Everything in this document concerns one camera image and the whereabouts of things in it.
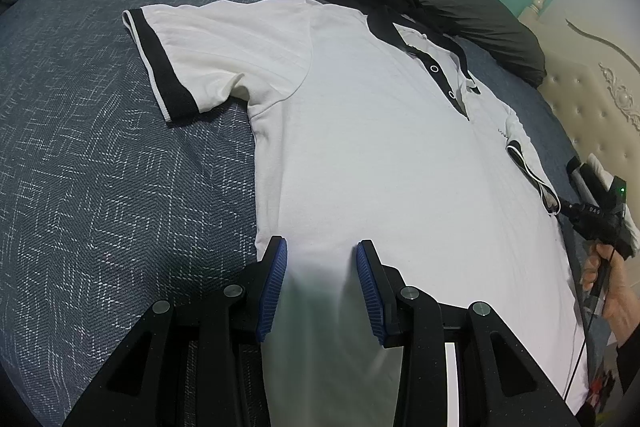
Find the metal screw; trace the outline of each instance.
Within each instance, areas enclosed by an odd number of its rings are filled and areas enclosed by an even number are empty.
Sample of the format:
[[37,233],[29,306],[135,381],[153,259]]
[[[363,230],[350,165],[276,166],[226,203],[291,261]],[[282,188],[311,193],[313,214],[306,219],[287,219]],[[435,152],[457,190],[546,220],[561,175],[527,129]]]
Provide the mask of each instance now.
[[225,295],[227,297],[239,297],[242,295],[244,289],[239,284],[230,284],[225,288]]
[[169,311],[170,307],[171,307],[171,304],[169,304],[169,302],[167,301],[156,301],[154,302],[154,305],[151,309],[154,311],[154,313],[161,315],[164,312]]
[[491,306],[486,302],[476,302],[472,306],[473,311],[475,311],[478,315],[482,315],[482,317],[491,313]]
[[414,288],[413,286],[405,286],[400,290],[400,295],[405,299],[409,299],[410,301],[412,301],[418,298],[418,295],[420,295],[420,290],[418,290],[418,288]]

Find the headboard trim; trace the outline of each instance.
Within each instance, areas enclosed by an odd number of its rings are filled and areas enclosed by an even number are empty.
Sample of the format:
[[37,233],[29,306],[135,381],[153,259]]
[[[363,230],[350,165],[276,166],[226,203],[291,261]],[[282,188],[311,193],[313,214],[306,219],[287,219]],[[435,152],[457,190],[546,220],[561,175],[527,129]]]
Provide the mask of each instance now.
[[634,104],[634,97],[627,87],[613,74],[610,68],[599,63],[607,88],[613,97],[616,107],[625,115],[625,118],[640,132],[640,108]]

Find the blue rubber pad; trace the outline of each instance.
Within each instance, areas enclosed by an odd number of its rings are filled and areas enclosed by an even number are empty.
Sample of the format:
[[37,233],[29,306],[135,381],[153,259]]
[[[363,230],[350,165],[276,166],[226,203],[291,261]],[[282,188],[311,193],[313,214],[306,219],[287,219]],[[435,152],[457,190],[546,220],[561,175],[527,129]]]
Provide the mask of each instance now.
[[358,278],[364,295],[364,302],[367,306],[369,314],[369,322],[371,323],[371,331],[378,338],[380,345],[383,346],[386,339],[385,316],[382,306],[382,298],[378,292],[376,280],[371,272],[367,254],[364,251],[362,243],[358,243],[356,249],[356,269],[358,270]]
[[258,310],[258,327],[255,334],[260,342],[264,342],[267,333],[271,331],[273,317],[276,314],[278,298],[282,289],[284,273],[287,270],[287,241],[280,240],[278,250],[271,263],[269,276],[260,295],[260,309]]

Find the shirt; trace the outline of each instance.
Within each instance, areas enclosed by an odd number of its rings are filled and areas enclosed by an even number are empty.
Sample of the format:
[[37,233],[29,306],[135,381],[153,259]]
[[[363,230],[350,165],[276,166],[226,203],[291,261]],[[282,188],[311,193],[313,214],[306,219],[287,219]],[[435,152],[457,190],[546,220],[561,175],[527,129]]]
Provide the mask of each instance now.
[[[571,272],[558,223],[507,143],[516,137],[548,180],[516,114],[455,55],[395,26],[439,65],[466,116],[355,9],[217,1],[123,17],[166,121],[248,101],[258,256],[271,235],[289,251],[262,347],[273,425],[393,423],[401,349],[371,332],[354,262],[363,239],[437,301],[491,304],[564,391],[584,339]],[[575,410],[585,392],[573,386]]]

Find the black cable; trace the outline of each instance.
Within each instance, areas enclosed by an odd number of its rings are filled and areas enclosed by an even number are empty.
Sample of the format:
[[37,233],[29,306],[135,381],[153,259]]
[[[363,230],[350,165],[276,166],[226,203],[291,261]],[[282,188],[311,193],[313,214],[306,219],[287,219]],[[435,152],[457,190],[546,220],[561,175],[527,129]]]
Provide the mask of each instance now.
[[[618,229],[618,235],[616,237],[616,240],[614,241],[614,244],[618,244],[618,240],[620,239],[620,232],[622,227],[624,226],[624,213],[622,216],[622,222],[620,223],[620,228]],[[607,263],[607,267],[606,267],[606,271],[605,271],[605,284],[607,285],[607,289],[608,289],[608,282],[609,282],[609,275],[611,274],[611,260],[613,259],[613,254],[616,253],[616,247],[615,245],[611,245],[611,255],[609,256],[609,259],[607,259],[608,263]],[[602,309],[604,311],[605,306],[607,305],[607,295],[604,296],[604,304],[602,306]],[[572,383],[574,383],[574,378],[575,378],[575,373],[578,371],[578,366],[580,365],[580,359],[582,358],[582,353],[584,352],[584,348],[587,346],[587,339],[589,338],[589,330],[591,329],[591,324],[593,323],[593,317],[595,317],[595,313],[591,314],[591,317],[589,318],[589,323],[587,324],[587,329],[584,332],[584,342],[582,343],[582,347],[580,348],[580,353],[578,354],[578,360],[575,362],[575,367],[574,367],[574,371],[571,374],[571,378],[569,379],[569,385],[566,387],[566,391],[564,391],[564,397],[562,398],[565,402],[567,397],[569,396],[569,390],[571,389],[571,385]]]

